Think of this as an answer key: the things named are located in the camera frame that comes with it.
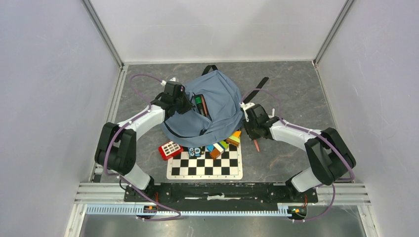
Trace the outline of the blue grey backpack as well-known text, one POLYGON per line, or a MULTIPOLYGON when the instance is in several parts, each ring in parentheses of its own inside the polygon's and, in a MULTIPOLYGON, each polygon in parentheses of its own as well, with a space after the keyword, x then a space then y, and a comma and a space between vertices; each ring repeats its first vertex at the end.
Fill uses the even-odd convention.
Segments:
POLYGON ((242 127, 245 116, 240 103, 249 103, 268 81, 264 77, 255 90, 244 96, 238 86, 215 65, 205 67, 202 75, 186 83, 186 94, 194 108, 174 114, 161 124, 165 136, 184 147, 207 146, 227 139, 242 127), (209 118, 199 114, 194 96, 203 94, 209 118))

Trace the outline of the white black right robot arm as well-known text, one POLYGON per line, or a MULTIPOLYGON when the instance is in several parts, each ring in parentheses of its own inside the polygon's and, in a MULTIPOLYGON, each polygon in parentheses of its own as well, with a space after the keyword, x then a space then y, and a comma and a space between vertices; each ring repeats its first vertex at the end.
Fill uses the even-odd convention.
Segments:
POLYGON ((306 152, 310 167, 286 182, 285 194, 291 201, 299 201, 305 191, 331 185, 349 174, 354 180, 356 160, 342 137, 334 128, 309 129, 290 123, 278 116, 270 116, 260 104, 242 103, 243 125, 252 140, 259 138, 284 142, 306 152))

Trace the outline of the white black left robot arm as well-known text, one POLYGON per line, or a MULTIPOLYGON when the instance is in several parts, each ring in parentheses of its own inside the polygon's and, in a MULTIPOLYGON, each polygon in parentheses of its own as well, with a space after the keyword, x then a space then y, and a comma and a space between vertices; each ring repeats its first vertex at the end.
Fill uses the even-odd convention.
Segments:
POLYGON ((150 185, 151 176, 136 164, 137 141, 151 128, 164 123, 174 114, 184 114, 193 107, 185 86, 168 81, 164 91, 151 104, 135 116, 121 122, 107 122, 99 136, 94 160, 103 166, 107 175, 117 175, 136 187, 136 194, 143 201, 155 196, 150 185))

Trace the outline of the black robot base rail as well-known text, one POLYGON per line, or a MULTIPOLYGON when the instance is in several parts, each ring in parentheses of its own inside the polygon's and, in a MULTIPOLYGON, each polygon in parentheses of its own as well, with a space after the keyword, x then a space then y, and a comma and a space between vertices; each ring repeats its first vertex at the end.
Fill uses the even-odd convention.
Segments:
POLYGON ((309 204, 319 201, 310 188, 299 192, 289 183, 152 183, 144 191, 126 185, 124 202, 139 204, 137 219, 176 220, 188 216, 268 216, 302 220, 309 204))

